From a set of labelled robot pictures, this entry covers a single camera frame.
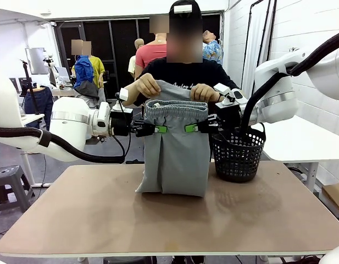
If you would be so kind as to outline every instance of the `gray floor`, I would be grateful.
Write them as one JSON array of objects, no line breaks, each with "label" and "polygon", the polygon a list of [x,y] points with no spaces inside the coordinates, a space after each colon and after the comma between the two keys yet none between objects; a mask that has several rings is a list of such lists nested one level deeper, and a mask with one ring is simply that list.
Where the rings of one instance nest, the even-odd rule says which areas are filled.
[{"label": "gray floor", "polygon": [[[124,146],[127,146],[128,138],[119,137],[119,140]],[[114,156],[120,155],[121,149],[114,141],[114,139],[108,139],[105,143],[97,145],[87,145],[85,147],[85,152],[99,155],[99,156]],[[126,160],[135,160],[143,161],[143,139],[136,138],[132,136],[131,147],[129,154]],[[37,183],[42,182],[44,171],[45,171],[45,160],[42,154],[29,155],[29,161],[31,164],[31,169]],[[76,161],[76,162],[60,162],[56,159],[46,156],[46,177],[45,183],[54,182],[62,172],[66,170],[70,165],[76,164],[90,164],[85,161]],[[20,151],[14,147],[10,147],[0,143],[0,167],[10,166],[10,165],[21,165],[23,166]],[[38,195],[39,190],[35,189],[35,194]],[[14,201],[14,195],[10,195],[9,199]],[[15,221],[19,219],[22,215],[18,208],[12,210],[6,210],[0,213],[0,232],[9,229]],[[74,264],[77,263],[75,258],[13,258],[13,257],[4,257],[0,255],[0,260],[6,262],[7,264]],[[240,257],[240,260],[243,264],[255,264],[254,256]],[[170,263],[171,257],[159,257],[158,263]],[[102,263],[101,258],[91,258],[90,264]],[[228,263],[228,264],[240,264],[238,259],[234,256],[209,256],[207,257],[208,264],[219,264],[219,263]]]}]

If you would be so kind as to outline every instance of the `white curtain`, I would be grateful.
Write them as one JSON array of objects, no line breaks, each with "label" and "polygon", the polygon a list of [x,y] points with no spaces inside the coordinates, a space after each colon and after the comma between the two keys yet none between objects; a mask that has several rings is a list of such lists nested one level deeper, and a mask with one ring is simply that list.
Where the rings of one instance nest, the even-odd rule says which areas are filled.
[{"label": "white curtain", "polygon": [[273,6],[274,0],[270,3],[264,34],[263,28],[267,15],[268,0],[264,0],[261,3],[256,4],[251,10],[251,23],[247,39],[246,57],[241,84],[241,89],[247,98],[250,98],[252,95],[254,72],[257,67],[258,54],[262,39],[263,43],[259,64],[265,62],[267,59],[269,37],[272,26]]}]

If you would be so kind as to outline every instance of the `person in black shirt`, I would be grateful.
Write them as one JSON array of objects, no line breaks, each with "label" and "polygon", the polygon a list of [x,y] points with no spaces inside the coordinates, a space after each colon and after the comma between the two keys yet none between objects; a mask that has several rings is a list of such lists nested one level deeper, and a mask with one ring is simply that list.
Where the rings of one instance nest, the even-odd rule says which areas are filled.
[{"label": "person in black shirt", "polygon": [[[175,13],[175,6],[191,5],[190,13]],[[218,84],[238,88],[220,64],[202,58],[202,16],[194,0],[179,0],[169,12],[169,34],[167,35],[167,57],[152,61],[139,78],[128,85],[128,106],[143,104],[158,95],[161,90],[156,80],[162,80],[183,89],[191,90],[191,100],[208,102],[212,108],[224,98],[213,87]],[[204,264],[204,256],[192,256],[194,264]],[[172,264],[185,264],[183,256],[173,257]]]}]

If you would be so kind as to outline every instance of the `dark blue jeans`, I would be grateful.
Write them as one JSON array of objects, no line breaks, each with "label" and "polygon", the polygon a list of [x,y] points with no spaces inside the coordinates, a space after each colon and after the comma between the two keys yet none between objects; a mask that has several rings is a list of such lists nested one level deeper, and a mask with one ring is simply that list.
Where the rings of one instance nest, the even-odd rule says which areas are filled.
[{"label": "dark blue jeans", "polygon": [[[44,114],[46,129],[49,130],[49,125],[51,123],[51,115],[52,115],[52,106],[53,106],[53,97],[50,88],[45,87],[45,89],[41,91],[34,92],[37,110],[40,114]],[[25,103],[24,103],[24,111],[26,114],[35,114],[34,103],[32,102],[32,97],[30,92],[26,93]],[[31,128],[40,128],[40,124],[38,121],[31,122],[26,125]]]}]

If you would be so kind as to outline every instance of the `blue floral shirt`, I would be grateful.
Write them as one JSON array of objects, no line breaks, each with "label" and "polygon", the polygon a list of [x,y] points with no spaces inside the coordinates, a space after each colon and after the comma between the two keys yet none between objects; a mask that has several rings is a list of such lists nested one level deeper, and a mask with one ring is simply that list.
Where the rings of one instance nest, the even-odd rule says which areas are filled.
[{"label": "blue floral shirt", "polygon": [[223,63],[223,50],[217,40],[211,41],[203,49],[203,58],[216,61],[220,65]]}]

